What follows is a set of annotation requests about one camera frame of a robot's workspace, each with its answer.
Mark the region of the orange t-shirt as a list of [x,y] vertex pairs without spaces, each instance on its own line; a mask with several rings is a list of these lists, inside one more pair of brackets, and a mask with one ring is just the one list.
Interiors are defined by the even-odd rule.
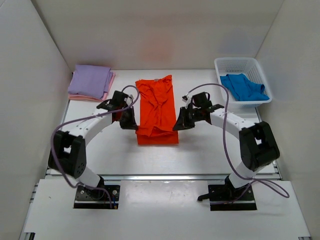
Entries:
[[135,82],[140,93],[140,121],[137,143],[143,145],[177,145],[179,135],[173,130],[176,109],[172,76],[140,79]]

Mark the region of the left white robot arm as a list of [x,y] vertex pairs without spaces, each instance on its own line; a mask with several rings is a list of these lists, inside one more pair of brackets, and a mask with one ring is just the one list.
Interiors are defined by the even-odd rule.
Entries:
[[134,104],[138,99],[116,90],[90,116],[65,122],[65,126],[76,123],[71,130],[62,131],[58,126],[50,139],[48,167],[60,172],[72,188],[82,185],[93,199],[101,198],[105,192],[104,180],[87,167],[87,145],[114,122],[119,122],[124,130],[137,130]]

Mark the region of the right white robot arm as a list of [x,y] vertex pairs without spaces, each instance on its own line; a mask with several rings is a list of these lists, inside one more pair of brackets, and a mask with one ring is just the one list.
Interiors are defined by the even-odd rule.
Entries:
[[195,123],[205,121],[223,130],[223,147],[226,148],[226,133],[239,140],[241,163],[227,177],[224,195],[236,200],[242,195],[242,188],[249,184],[257,172],[280,157],[280,151],[270,125],[245,120],[227,111],[227,107],[210,101],[207,92],[192,97],[183,96],[186,106],[180,108],[173,131],[189,130]]

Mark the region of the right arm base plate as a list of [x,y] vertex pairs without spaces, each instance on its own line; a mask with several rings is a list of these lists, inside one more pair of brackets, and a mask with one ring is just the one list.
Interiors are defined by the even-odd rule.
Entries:
[[256,211],[257,204],[252,186],[246,184],[234,188],[229,181],[209,184],[208,193],[198,196],[197,201],[209,200],[210,211]]

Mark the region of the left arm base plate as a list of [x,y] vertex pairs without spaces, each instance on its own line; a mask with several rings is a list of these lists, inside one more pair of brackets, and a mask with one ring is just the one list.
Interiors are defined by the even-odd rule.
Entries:
[[91,190],[84,186],[78,186],[73,208],[117,210],[119,208],[121,186],[119,184],[105,184],[104,189],[109,193],[110,198],[103,190]]

